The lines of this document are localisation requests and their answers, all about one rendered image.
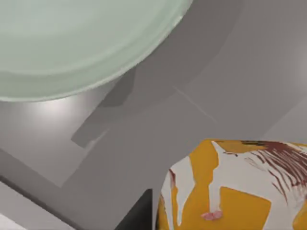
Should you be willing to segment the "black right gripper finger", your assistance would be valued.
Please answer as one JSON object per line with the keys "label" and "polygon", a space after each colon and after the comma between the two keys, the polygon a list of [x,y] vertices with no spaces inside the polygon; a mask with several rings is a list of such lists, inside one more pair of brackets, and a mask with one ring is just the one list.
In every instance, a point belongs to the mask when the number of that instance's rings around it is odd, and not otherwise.
{"label": "black right gripper finger", "polygon": [[114,230],[152,230],[153,190],[147,189]]}

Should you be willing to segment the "yellow and white snack packet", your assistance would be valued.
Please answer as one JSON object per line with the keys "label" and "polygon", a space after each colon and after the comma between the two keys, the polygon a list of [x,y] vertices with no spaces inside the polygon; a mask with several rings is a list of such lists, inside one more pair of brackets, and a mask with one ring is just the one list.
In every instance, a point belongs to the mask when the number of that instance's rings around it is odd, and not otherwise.
{"label": "yellow and white snack packet", "polygon": [[169,168],[156,230],[307,230],[307,144],[203,141]]}

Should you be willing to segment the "pale green round plate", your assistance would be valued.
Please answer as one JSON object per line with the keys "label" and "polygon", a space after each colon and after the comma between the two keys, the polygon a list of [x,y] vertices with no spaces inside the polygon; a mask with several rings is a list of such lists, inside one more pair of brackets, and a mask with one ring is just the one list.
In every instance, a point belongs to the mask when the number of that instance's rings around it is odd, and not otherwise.
{"label": "pale green round plate", "polygon": [[193,0],[0,0],[0,101],[104,85],[146,59]]}

